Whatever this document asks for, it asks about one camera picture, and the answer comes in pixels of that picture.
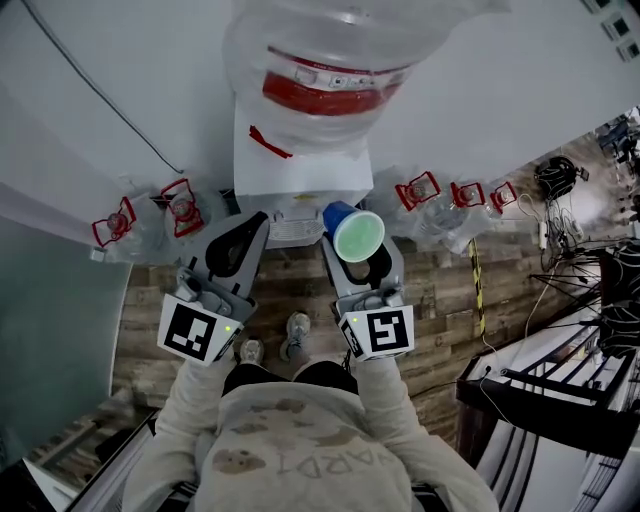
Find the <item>sneaker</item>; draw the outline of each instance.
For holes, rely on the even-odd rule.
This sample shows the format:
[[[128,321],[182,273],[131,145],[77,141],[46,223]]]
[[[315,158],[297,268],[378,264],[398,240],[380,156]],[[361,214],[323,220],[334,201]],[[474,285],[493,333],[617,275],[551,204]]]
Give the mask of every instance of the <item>sneaker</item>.
[[[249,338],[240,346],[240,364],[249,363],[260,365],[264,357],[264,345],[260,340]]]
[[[304,350],[304,342],[311,330],[311,320],[307,315],[296,312],[287,320],[287,339],[280,345],[280,359],[291,360],[293,350]]]

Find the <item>black strap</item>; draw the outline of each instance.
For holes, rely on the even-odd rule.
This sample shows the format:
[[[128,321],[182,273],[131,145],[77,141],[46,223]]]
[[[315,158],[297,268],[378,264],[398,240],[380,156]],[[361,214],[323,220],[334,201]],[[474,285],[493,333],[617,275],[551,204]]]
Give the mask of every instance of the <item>black strap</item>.
[[[176,484],[173,487],[173,492],[160,506],[158,512],[185,512],[197,490],[198,487],[189,482]]]
[[[438,493],[430,485],[413,484],[411,490],[425,512],[449,512]]]

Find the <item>white wall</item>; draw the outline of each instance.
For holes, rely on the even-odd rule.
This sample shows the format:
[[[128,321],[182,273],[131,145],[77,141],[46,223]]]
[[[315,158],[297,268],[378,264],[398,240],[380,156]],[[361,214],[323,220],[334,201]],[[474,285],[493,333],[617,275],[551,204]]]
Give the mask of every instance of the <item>white wall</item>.
[[[511,7],[458,26],[419,66],[370,134],[379,167],[410,160],[497,178],[640,103],[640,59],[623,63],[599,26],[617,9],[594,16],[580,0]],[[640,43],[630,7],[625,18]]]
[[[233,183],[233,102],[221,58],[232,2],[35,0],[166,157],[218,187]],[[418,163],[490,179],[640,103],[640,61],[622,63],[599,26],[605,15],[592,16],[580,0],[511,4],[511,14],[458,26],[419,66],[371,132],[374,169]],[[627,19],[640,40],[637,16]],[[100,200],[110,202],[113,188],[129,181],[162,185],[175,177],[74,74],[17,0],[0,13],[0,47],[0,84],[87,173],[106,177]],[[0,162],[3,175],[13,168]],[[77,208],[76,215],[88,213]]]

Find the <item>white hoodie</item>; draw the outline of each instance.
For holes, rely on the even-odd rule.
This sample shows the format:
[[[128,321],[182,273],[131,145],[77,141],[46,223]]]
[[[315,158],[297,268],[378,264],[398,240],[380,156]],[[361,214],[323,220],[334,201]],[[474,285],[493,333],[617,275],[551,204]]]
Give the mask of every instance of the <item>white hoodie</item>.
[[[498,511],[478,474],[420,426],[394,359],[358,363],[359,396],[274,382],[221,399],[233,366],[182,366],[127,481],[125,512],[155,512],[181,482],[197,486],[196,512],[409,512],[412,482],[450,512]]]

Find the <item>blue cup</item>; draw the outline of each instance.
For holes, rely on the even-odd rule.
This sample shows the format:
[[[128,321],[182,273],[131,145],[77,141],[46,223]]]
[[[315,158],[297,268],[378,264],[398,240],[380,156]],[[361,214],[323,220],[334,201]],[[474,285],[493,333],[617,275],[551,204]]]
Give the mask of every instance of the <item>blue cup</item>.
[[[333,240],[333,235],[335,235],[340,223],[349,215],[359,211],[356,207],[344,201],[336,201],[325,208],[324,212],[322,212],[322,220],[331,240]]]
[[[373,212],[337,201],[327,206],[322,217],[336,254],[347,263],[365,261],[382,245],[384,222]]]

